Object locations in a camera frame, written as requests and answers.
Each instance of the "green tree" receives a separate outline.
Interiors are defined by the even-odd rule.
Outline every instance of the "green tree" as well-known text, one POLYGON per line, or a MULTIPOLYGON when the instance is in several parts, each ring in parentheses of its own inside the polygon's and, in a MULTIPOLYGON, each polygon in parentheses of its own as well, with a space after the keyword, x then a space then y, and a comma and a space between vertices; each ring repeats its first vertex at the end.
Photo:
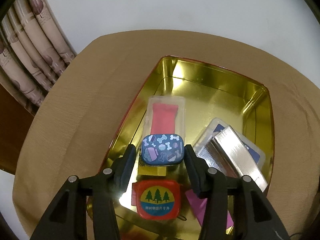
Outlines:
POLYGON ((160 190, 158 188, 156 190, 155 198, 153 199, 153 201, 157 201, 157 204, 159 203, 159 201, 162 201, 161 195, 160 195, 160 190))
POLYGON ((152 194, 151 194, 150 190, 147 193, 146 199, 148 200, 148 202, 150 202, 150 200, 152 200, 152 194))
POLYGON ((170 201, 169 194, 167 192, 164 193, 163 200, 165 200, 166 203, 167 201, 170 201))

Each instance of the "white wall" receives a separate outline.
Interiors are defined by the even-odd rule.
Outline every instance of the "white wall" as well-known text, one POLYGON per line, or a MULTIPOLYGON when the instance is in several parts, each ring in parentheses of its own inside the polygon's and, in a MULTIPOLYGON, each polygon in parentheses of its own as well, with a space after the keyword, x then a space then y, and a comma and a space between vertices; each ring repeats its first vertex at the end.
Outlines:
POLYGON ((12 203, 13 180, 14 175, 0 170, 0 211, 15 235, 20 240, 28 240, 12 203))
POLYGON ((95 38, 174 29, 241 41, 287 62, 320 87, 320 26, 304 0, 48 0, 79 53, 95 38))

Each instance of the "tree logo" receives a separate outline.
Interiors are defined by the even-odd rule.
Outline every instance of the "tree logo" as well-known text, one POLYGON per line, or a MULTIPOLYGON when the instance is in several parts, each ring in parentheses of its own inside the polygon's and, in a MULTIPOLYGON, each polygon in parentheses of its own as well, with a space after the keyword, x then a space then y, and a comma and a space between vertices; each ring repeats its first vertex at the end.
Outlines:
POLYGON ((168 214, 174 206, 174 196, 166 187, 152 186, 140 197, 140 204, 145 212, 152 216, 168 214))
POLYGON ((152 200, 152 194, 151 194, 150 190, 147 193, 146 199, 148 200, 148 202, 150 202, 150 200, 152 200))

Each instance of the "pink card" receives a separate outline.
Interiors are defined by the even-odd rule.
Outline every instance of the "pink card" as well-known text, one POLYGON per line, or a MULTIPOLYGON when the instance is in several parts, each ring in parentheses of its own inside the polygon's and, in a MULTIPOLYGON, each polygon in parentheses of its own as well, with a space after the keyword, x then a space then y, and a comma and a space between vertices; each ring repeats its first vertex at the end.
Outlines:
MULTIPOLYGON (((193 214, 196 216, 199 224, 202 226, 205 207, 207 205, 207 199, 206 198, 204 198, 204 199, 198 198, 192 189, 186 191, 186 196, 187 196, 187 199, 190 203, 193 214)), ((232 226, 233 226, 233 220, 232 220, 230 213, 228 211, 227 228, 226 229, 228 229, 232 226)))

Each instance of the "gold metal tray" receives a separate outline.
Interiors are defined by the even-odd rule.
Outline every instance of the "gold metal tray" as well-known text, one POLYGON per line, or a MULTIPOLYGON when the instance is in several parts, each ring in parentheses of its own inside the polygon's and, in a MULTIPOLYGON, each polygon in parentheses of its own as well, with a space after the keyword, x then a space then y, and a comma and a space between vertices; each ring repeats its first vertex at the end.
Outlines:
MULTIPOLYGON (((262 173, 270 183, 274 154, 274 126, 268 89, 248 77, 222 67, 172 56, 162 58, 147 78, 116 133, 102 169, 110 167, 114 159, 121 157, 128 144, 134 144, 137 149, 140 147, 144 114, 148 99, 153 95, 185 97, 185 144, 193 145, 215 117, 242 132, 266 154, 262 173)), ((157 172, 162 175, 161 177, 138 175, 138 166, 139 156, 127 192, 115 200, 121 234, 129 236, 129 239, 139 240, 198 239, 201 228, 184 195, 184 192, 190 189, 184 163, 162 168, 151 167, 150 173, 157 172), (140 218, 136 213, 136 207, 131 206, 132 183, 156 178, 175 179, 182 185, 180 215, 186 220, 177 218, 151 221, 140 218)), ((92 215, 90 202, 88 213, 92 215)))

